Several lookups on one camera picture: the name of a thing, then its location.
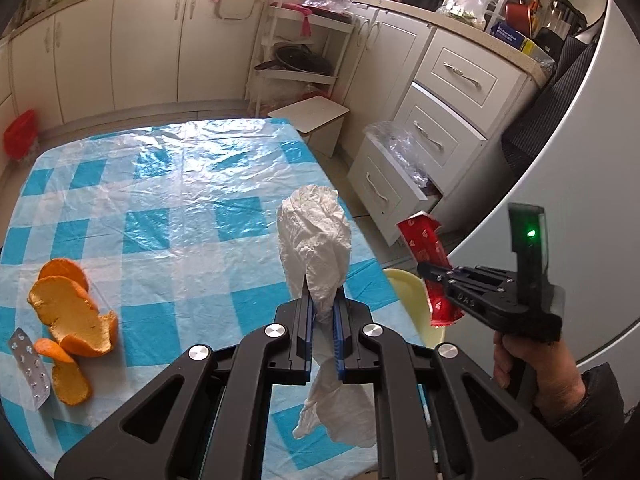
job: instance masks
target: yellow plastic bin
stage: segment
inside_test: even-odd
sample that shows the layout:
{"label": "yellow plastic bin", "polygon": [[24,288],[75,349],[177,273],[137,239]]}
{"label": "yellow plastic bin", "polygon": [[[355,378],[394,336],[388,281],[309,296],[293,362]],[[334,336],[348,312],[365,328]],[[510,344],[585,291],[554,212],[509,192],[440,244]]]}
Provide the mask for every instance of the yellow plastic bin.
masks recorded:
{"label": "yellow plastic bin", "polygon": [[411,321],[414,322],[416,332],[423,344],[427,348],[435,348],[442,343],[445,330],[444,327],[431,326],[431,311],[422,280],[406,270],[384,269],[383,272]]}

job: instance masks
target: blue and white checkered tablecloth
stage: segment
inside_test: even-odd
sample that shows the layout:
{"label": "blue and white checkered tablecloth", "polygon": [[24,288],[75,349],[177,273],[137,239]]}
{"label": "blue and white checkered tablecloth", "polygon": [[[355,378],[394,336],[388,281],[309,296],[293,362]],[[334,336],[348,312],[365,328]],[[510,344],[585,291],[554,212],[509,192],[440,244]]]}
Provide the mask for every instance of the blue and white checkered tablecloth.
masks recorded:
{"label": "blue and white checkered tablecloth", "polygon": [[[291,299],[276,209],[305,184],[331,186],[283,120],[141,128],[72,142],[38,158],[0,256],[0,394],[8,420],[47,471],[189,346],[233,345],[273,320],[276,307]],[[348,296],[418,343],[348,218]],[[52,394],[35,412],[5,341],[16,327],[32,340],[49,336],[26,298],[40,267],[60,256],[80,262],[101,312],[116,311],[120,338],[110,354],[78,358],[94,390],[89,401],[71,408]],[[262,477],[342,480],[371,468],[375,447],[334,444],[322,427],[293,439],[307,392],[308,386],[274,388]]]}

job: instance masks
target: plastic table cover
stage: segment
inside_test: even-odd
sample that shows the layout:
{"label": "plastic table cover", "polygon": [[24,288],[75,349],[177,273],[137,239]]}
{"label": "plastic table cover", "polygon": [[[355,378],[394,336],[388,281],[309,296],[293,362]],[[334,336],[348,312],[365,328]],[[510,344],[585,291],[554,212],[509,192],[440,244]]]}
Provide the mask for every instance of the plastic table cover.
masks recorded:
{"label": "plastic table cover", "polygon": [[[188,347],[236,344],[292,299],[278,256],[276,209],[305,184],[331,186],[286,120],[140,128],[38,158],[0,256],[0,394],[9,422],[47,471]],[[347,216],[347,295],[419,343]],[[5,341],[16,327],[34,341],[49,336],[26,298],[40,267],[55,257],[80,262],[100,311],[118,314],[120,335],[109,354],[78,358],[94,390],[90,400],[69,407],[51,395],[35,412]],[[52,361],[45,361],[50,370]],[[274,388],[262,478],[342,480],[375,466],[375,447],[333,443],[324,427],[293,439],[307,392]]]}

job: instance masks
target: crumpled tissue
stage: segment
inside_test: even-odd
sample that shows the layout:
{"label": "crumpled tissue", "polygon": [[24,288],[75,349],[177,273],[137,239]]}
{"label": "crumpled tissue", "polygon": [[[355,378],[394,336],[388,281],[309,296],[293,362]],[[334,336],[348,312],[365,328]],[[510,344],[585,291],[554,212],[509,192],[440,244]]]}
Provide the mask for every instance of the crumpled tissue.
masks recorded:
{"label": "crumpled tissue", "polygon": [[297,189],[278,208],[277,226],[287,286],[299,298],[306,276],[316,311],[313,358],[320,369],[293,437],[303,438],[322,424],[334,442],[371,447],[376,443],[372,387],[342,384],[335,369],[332,307],[351,254],[351,227],[338,192],[326,186]]}

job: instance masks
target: human hand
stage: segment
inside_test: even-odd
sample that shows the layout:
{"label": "human hand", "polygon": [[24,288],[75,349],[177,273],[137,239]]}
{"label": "human hand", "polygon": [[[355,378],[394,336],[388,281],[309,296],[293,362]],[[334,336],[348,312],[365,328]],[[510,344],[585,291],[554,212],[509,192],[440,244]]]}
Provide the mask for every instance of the human hand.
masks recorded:
{"label": "human hand", "polygon": [[584,398],[586,388],[575,360],[563,340],[541,343],[513,335],[494,334],[494,380],[509,386],[513,358],[522,359],[537,374],[534,405],[549,424],[571,412]]}

